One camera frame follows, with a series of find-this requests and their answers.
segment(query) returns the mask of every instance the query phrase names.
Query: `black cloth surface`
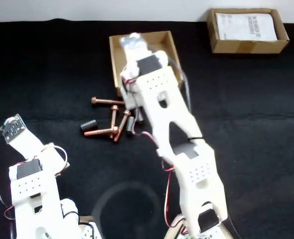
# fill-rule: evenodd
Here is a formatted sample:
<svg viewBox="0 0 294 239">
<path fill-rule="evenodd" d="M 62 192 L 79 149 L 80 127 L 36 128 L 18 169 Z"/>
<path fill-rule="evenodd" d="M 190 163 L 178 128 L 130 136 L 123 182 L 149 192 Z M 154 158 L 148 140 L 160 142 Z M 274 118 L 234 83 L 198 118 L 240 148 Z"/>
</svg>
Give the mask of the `black cloth surface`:
<svg viewBox="0 0 294 239">
<path fill-rule="evenodd" d="M 90 215 L 108 190 L 126 189 L 101 211 L 106 239 L 163 238 L 167 174 L 156 147 L 145 136 L 123 135 L 118 144 L 85 138 L 79 126 L 92 119 L 100 128 L 110 124 L 110 108 L 90 104 L 92 96 L 116 99 L 108 36 L 171 30 L 239 234 L 294 238 L 294 24 L 285 27 L 291 42 L 281 55 L 240 56 L 212 54 L 206 24 L 199 22 L 0 23 L 0 125 L 19 113 L 43 143 L 67 150 L 71 167 L 58 177 L 58 188 L 81 215 Z M 138 129 L 150 130 L 148 124 Z M 2 140 L 0 186 L 7 203 L 7 167 L 19 161 Z M 170 199 L 174 217 L 177 182 Z M 0 239 L 9 238 L 3 212 L 0 203 Z"/>
</svg>

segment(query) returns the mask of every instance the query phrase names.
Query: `paper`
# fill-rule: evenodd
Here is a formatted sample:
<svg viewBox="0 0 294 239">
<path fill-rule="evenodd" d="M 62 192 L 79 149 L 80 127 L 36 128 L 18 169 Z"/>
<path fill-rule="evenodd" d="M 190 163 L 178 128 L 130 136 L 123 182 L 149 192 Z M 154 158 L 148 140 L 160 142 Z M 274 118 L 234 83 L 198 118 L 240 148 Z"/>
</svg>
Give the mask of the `paper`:
<svg viewBox="0 0 294 239">
<path fill-rule="evenodd" d="M 277 35 L 270 14 L 216 13 L 221 40 L 276 41 Z"/>
</svg>

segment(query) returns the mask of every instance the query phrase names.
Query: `copper screw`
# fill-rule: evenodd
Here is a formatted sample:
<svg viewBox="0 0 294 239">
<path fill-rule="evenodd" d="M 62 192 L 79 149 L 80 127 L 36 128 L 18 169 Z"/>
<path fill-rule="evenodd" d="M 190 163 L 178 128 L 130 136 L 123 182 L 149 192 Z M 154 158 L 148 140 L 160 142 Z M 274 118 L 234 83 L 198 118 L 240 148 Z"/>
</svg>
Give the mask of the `copper screw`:
<svg viewBox="0 0 294 239">
<path fill-rule="evenodd" d="M 112 109 L 112 122 L 111 122 L 111 128 L 113 128 L 115 126 L 115 121 L 116 121 L 116 114 L 117 114 L 117 111 L 118 111 L 118 106 L 117 105 L 113 105 L 111 107 Z"/>
<path fill-rule="evenodd" d="M 122 130 L 123 130 L 124 126 L 125 126 L 125 123 L 126 123 L 126 121 L 127 121 L 127 118 L 128 118 L 128 116 L 130 116 L 130 115 L 131 115 L 131 112 L 130 112 L 129 110 L 125 110 L 125 111 L 124 111 L 124 117 L 123 117 L 123 119 L 122 119 L 121 124 L 120 124 L 119 127 L 118 127 L 118 133 L 117 133 L 117 135 L 116 135 L 115 138 L 114 138 L 114 142 L 117 142 L 118 139 L 119 139 L 119 136 L 121 136 L 121 133 L 122 133 Z"/>
<path fill-rule="evenodd" d="M 87 132 L 84 133 L 84 135 L 85 136 L 92 136 L 92 135 L 104 134 L 104 133 L 116 134 L 117 132 L 118 132 L 118 127 L 114 126 L 113 128 L 106 128 L 106 129 L 87 131 Z"/>
<path fill-rule="evenodd" d="M 96 97 L 92 97 L 92 104 L 111 104 L 111 105 L 123 105 L 124 101 L 114 101 L 114 100 L 103 100 L 103 99 L 97 99 Z"/>
</svg>

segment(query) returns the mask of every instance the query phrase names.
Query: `open cardboard box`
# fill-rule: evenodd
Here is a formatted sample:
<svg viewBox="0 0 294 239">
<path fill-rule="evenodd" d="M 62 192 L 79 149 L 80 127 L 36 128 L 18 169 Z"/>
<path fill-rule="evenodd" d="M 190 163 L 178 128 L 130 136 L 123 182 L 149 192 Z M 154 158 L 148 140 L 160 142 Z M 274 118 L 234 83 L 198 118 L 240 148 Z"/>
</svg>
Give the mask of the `open cardboard box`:
<svg viewBox="0 0 294 239">
<path fill-rule="evenodd" d="M 276 41 L 220 40 L 215 13 L 268 13 L 272 16 L 278 39 Z M 207 26 L 213 53 L 279 54 L 289 42 L 278 11 L 270 8 L 212 8 L 208 15 Z"/>
<path fill-rule="evenodd" d="M 141 33 L 141 35 L 148 45 L 152 46 L 155 49 L 165 51 L 167 55 L 177 63 L 178 67 L 181 68 L 176 47 L 175 47 L 175 44 L 173 43 L 173 39 L 172 39 L 172 35 L 170 31 L 148 32 L 148 33 Z M 120 77 L 120 73 L 126 65 L 125 53 L 123 48 L 120 45 L 120 39 L 124 36 L 128 36 L 128 35 L 118 35 L 118 36 L 109 37 L 113 74 L 114 74 L 114 84 L 115 84 L 117 96 L 119 97 L 122 96 L 120 92 L 120 86 L 122 85 L 122 79 Z M 183 83 L 183 76 L 179 73 L 179 71 L 177 71 L 177 69 L 173 68 L 173 71 L 175 73 L 176 79 L 180 87 Z"/>
</svg>

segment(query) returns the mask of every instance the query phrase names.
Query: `white wall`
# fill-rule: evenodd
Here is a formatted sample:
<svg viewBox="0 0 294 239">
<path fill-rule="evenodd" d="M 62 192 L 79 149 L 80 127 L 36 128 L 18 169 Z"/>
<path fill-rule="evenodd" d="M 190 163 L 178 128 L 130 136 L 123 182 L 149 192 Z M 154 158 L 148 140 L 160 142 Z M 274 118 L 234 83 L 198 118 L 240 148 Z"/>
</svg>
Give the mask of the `white wall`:
<svg viewBox="0 0 294 239">
<path fill-rule="evenodd" d="M 0 21 L 204 21 L 211 7 L 269 7 L 294 22 L 294 0 L 0 0 Z"/>
</svg>

